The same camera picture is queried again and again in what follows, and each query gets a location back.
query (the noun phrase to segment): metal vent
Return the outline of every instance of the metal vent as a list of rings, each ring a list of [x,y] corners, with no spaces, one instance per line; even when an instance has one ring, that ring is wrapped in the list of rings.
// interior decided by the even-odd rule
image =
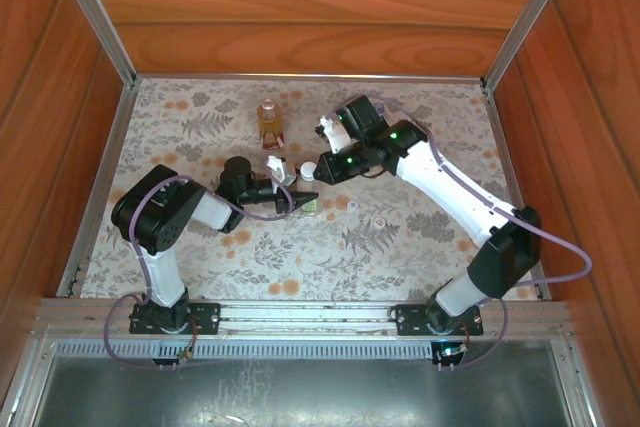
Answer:
[[[175,359],[186,341],[112,340],[119,357],[129,359]],[[62,340],[56,356],[108,358],[101,340]],[[203,340],[196,344],[195,359],[431,359],[431,344],[419,341],[249,341]]]

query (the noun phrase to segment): floral tablecloth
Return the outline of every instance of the floral tablecloth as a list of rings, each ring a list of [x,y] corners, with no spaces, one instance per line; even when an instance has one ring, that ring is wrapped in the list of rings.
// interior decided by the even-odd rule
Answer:
[[[140,87],[83,297],[143,289],[132,250],[109,220],[114,203],[163,163],[214,188],[227,158],[247,157],[264,172],[256,107],[274,98],[284,111],[294,163],[316,161],[328,144],[313,131],[320,115],[365,94],[399,117],[400,106],[428,124],[444,154],[489,192],[508,199],[477,85],[302,80],[145,79]],[[229,235],[191,222],[177,244],[191,297],[208,299],[423,300],[466,268],[477,248],[442,209],[390,174],[322,185],[323,210],[267,223],[244,219]],[[348,210],[350,200],[357,210]],[[250,206],[268,215],[273,205]],[[385,220],[382,229],[375,218]],[[533,299],[518,289],[510,298]]]

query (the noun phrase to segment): white bottle cap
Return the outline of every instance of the white bottle cap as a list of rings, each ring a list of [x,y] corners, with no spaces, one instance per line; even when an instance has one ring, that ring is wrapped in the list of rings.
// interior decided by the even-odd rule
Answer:
[[[302,180],[306,180],[307,182],[313,182],[315,177],[313,177],[313,173],[316,170],[316,164],[313,162],[305,162],[300,166],[300,177]]]

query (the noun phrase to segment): small container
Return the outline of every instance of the small container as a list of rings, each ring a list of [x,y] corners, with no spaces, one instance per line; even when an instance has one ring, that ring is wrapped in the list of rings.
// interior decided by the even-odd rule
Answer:
[[[282,110],[273,100],[265,99],[258,107],[258,125],[263,149],[275,150],[284,146]]]
[[[319,190],[320,182],[313,177],[316,170],[316,164],[313,162],[305,162],[300,166],[300,180],[298,181],[298,190],[301,192],[318,192],[318,198],[307,202],[300,211],[309,216],[318,215],[322,211],[322,192]]]

